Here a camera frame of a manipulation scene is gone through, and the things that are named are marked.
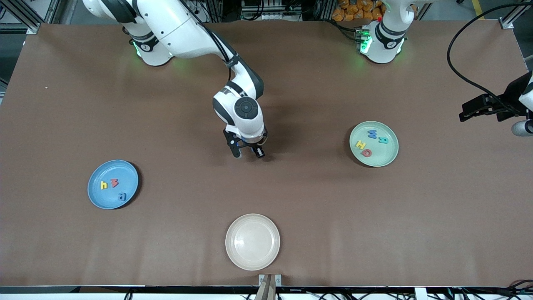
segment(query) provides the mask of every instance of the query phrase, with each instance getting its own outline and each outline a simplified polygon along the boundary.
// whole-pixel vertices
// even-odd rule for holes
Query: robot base
[[[386,64],[391,62],[394,57],[401,51],[401,46],[405,39],[402,39],[400,43],[391,49],[386,49],[385,46],[375,37],[376,26],[378,21],[373,21],[368,25],[362,27],[363,31],[368,31],[370,34],[363,38],[366,38],[364,42],[359,45],[359,51],[361,54],[368,57],[373,62],[378,64]]]

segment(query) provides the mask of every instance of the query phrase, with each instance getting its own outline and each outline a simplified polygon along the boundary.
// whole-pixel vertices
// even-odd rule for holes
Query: brown table surface
[[[533,140],[518,119],[460,123],[481,94],[446,49],[464,22],[416,22],[377,65],[319,22],[213,26],[265,82],[267,157],[235,160],[211,98],[216,56],[149,67],[119,26],[43,25],[28,36],[0,107],[0,284],[505,286],[533,277]],[[456,66],[503,92],[526,72],[511,30],[479,21]],[[366,120],[389,125],[398,158],[366,168],[348,148]],[[101,163],[136,164],[129,206],[87,198]],[[226,255],[229,225],[271,218],[281,250],[266,269]]]

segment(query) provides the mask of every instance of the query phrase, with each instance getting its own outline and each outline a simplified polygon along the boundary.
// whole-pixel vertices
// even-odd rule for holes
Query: metal frame
[[[0,86],[7,89],[7,85],[9,84],[9,81],[8,80],[5,80],[3,79],[2,77],[0,77]]]
[[[531,0],[520,0],[520,3],[529,3]],[[505,17],[499,18],[502,29],[513,29],[513,22],[518,19],[530,6],[516,6]]]
[[[419,21],[422,20],[432,5],[433,3],[425,3],[424,5],[422,5],[422,7],[418,10],[418,15],[416,16],[416,20],[419,20]]]
[[[468,297],[470,299],[477,299],[474,297],[474,293],[482,295],[486,300],[501,300],[508,298],[507,295],[502,296],[502,294],[508,294],[507,288],[501,287],[468,287],[467,289],[464,289],[457,286],[276,286],[276,284],[273,283],[274,275],[266,275],[266,277],[270,277],[270,282],[266,280],[261,282],[259,286],[11,286],[0,287],[0,297],[6,294],[19,294],[28,295],[25,299],[35,299],[42,298],[42,296],[39,297],[39,295],[49,294],[55,296],[49,297],[49,299],[56,299],[59,294],[69,293],[72,299],[89,299],[87,295],[96,295],[95,297],[91,297],[91,299],[100,300],[105,298],[109,299],[109,297],[104,297],[104,295],[115,295],[116,297],[113,297],[113,299],[123,299],[125,293],[134,293],[134,299],[161,299],[161,297],[155,297],[157,294],[171,295],[172,297],[169,297],[170,299],[216,299],[218,295],[234,295],[236,297],[225,297],[225,299],[241,299],[239,296],[246,298],[246,295],[256,294],[262,284],[265,286],[263,288],[264,290],[267,283],[270,283],[268,285],[270,290],[268,294],[273,295],[272,291],[275,291],[282,295],[282,299],[302,299],[302,294],[306,294],[316,300],[320,298],[321,294],[339,293],[340,291],[353,294],[357,298],[365,296],[370,300],[394,300],[396,298],[394,294],[397,293],[410,294],[411,299],[415,300],[428,300],[428,294],[438,294],[441,299],[447,300],[452,298],[449,297],[452,296],[450,293],[452,293],[457,300],[463,299],[463,293],[472,295],[471,298]],[[533,298],[532,295],[520,295],[520,297],[523,297],[523,300],[532,300]]]
[[[24,0],[0,0],[0,4],[12,14],[19,24],[0,24],[1,33],[36,34],[41,23],[55,23],[58,20],[58,10],[67,0],[52,0],[42,18]]]
[[[0,0],[0,4],[24,24],[27,34],[36,34],[41,23],[44,23],[44,19],[23,0]]]
[[[207,8],[207,13],[209,13],[209,18],[211,19],[211,23],[222,22],[223,2],[219,2],[217,0],[206,0],[205,4]]]
[[[337,7],[336,0],[319,0],[321,4],[320,18],[330,20],[332,18],[333,11]]]
[[[297,5],[291,11],[285,11],[286,4],[282,0],[262,0],[264,5],[262,9],[262,16],[268,16],[271,14],[281,14],[283,16],[299,16],[302,13],[302,6]],[[252,18],[257,13],[257,4],[246,5],[245,0],[241,0],[241,16],[245,18]]]

